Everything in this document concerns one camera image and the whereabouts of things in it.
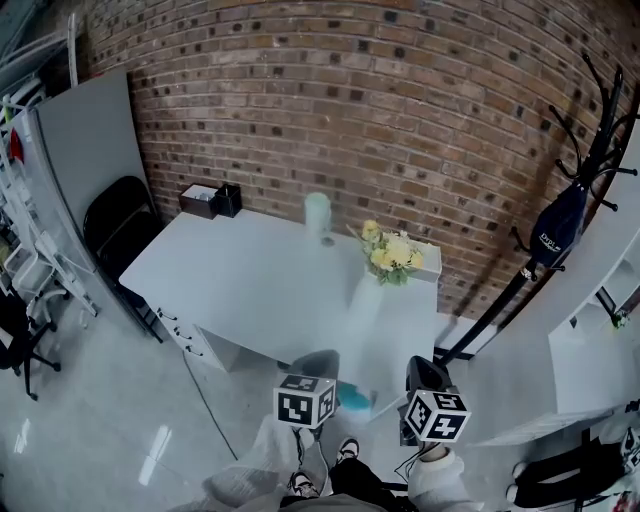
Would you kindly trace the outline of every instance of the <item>yellow flower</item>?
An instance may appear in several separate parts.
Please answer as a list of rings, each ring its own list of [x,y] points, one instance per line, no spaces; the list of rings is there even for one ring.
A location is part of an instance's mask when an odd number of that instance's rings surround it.
[[[391,260],[389,259],[389,253],[384,249],[374,249],[371,253],[371,263],[376,267],[380,267],[383,270],[393,270],[391,266]]]
[[[415,251],[411,255],[411,261],[409,262],[412,267],[422,268],[422,264],[424,263],[422,258],[422,253],[420,251]]]
[[[380,233],[380,227],[375,220],[365,220],[362,227],[362,238],[367,241],[375,239]]]
[[[387,253],[391,263],[404,267],[411,260],[411,246],[407,239],[397,235],[390,235],[387,238]]]

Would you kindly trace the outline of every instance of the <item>black box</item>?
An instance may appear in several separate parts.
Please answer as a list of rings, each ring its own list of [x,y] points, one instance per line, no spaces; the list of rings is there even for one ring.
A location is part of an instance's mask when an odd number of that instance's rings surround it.
[[[235,217],[242,210],[240,187],[225,183],[216,192],[218,213],[225,217]]]
[[[213,219],[218,213],[216,194],[217,189],[194,183],[180,194],[180,208],[183,212]]]

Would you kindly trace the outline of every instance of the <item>black bag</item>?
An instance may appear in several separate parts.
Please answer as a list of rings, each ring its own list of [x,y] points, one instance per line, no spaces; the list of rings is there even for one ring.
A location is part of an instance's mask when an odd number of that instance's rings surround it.
[[[551,267],[582,227],[587,191],[574,182],[547,206],[531,232],[531,257]]]

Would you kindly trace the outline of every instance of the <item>black pants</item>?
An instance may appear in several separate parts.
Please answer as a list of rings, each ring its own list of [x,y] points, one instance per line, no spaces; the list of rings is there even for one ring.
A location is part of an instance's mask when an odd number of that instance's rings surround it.
[[[382,481],[373,474],[369,466],[358,459],[345,459],[329,471],[333,494],[348,494],[353,498],[396,512],[398,504],[391,491],[382,488]],[[301,496],[285,496],[280,502],[284,508],[296,501],[304,500]]]
[[[580,473],[556,483],[540,483],[563,473]],[[570,452],[533,462],[516,479],[515,504],[538,508],[567,500],[587,500],[607,490],[624,475],[619,444],[600,444],[597,439]]]

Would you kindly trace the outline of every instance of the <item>sneaker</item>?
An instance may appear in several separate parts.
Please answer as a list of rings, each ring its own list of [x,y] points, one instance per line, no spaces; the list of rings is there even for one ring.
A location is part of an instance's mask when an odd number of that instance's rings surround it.
[[[318,498],[320,496],[313,482],[309,480],[309,477],[302,471],[291,475],[289,487],[293,490],[295,496],[301,496],[303,498]]]
[[[347,437],[338,448],[336,464],[340,464],[345,459],[357,459],[358,455],[360,455],[360,444],[353,437]]]
[[[510,485],[507,488],[507,501],[509,503],[515,503],[517,495],[518,495],[518,486],[517,485]]]
[[[520,478],[520,475],[522,473],[524,473],[524,470],[527,469],[527,466],[529,464],[527,464],[526,462],[518,462],[514,467],[513,467],[513,479],[517,480],[518,478]]]

